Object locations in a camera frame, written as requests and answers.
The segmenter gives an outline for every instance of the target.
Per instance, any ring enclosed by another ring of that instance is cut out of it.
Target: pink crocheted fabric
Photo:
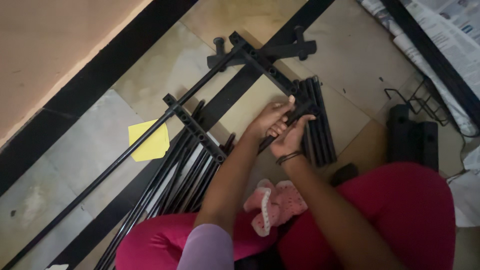
[[[284,224],[292,216],[303,213],[307,204],[291,181],[281,181],[274,186],[268,179],[263,179],[243,204],[243,209],[245,212],[262,210],[253,218],[252,226],[259,236],[267,236],[272,226]]]

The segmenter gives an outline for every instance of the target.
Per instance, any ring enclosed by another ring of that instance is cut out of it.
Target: black wristband
[[[285,162],[286,160],[289,160],[289,159],[294,158],[294,157],[296,157],[298,155],[301,155],[301,154],[303,154],[302,151],[295,151],[295,152],[290,153],[288,155],[281,156],[280,158],[278,158],[276,160],[275,163],[278,164],[278,165],[282,165],[282,163]]]

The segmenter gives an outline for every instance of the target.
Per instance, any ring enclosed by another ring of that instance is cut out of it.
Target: hand
[[[288,117],[286,112],[295,109],[295,97],[290,96],[288,103],[272,102],[269,103],[265,109],[250,123],[247,128],[248,133],[262,138],[265,135],[271,135],[277,137],[282,134],[287,125],[285,122]]]
[[[300,142],[302,140],[303,131],[308,121],[315,120],[315,116],[311,114],[303,115],[289,126],[282,135],[280,135],[270,145],[272,154],[278,159],[281,156],[291,154],[300,150]]]

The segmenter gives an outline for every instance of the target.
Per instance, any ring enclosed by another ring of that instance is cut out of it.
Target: black floor border
[[[296,41],[294,28],[297,25],[307,29],[334,0],[310,0],[265,44],[265,46],[277,46],[291,44]],[[215,97],[202,109],[204,116],[202,128],[208,131],[220,120],[220,118],[237,102],[241,96],[255,83],[262,75],[257,69],[249,64],[245,65]],[[151,161],[144,169],[152,171],[158,168],[160,160]],[[153,173],[140,174],[121,192],[128,194],[126,189],[145,187]],[[86,255],[120,222],[120,220],[131,210],[135,201],[134,195],[130,197],[118,195],[113,201],[76,237],[67,248],[57,256],[50,264],[78,265]]]
[[[153,0],[0,152],[5,193],[197,0]]]

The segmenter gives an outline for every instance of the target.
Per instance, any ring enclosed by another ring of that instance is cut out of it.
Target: person
[[[436,172],[418,164],[384,165],[333,188],[298,153],[304,115],[290,127],[289,102],[271,103],[245,130],[220,166],[198,213],[144,221],[122,241],[118,270],[231,270],[234,261],[275,244],[286,269],[452,269],[453,199]],[[250,170],[265,135],[308,210],[284,236],[259,237],[252,215],[239,212]]]

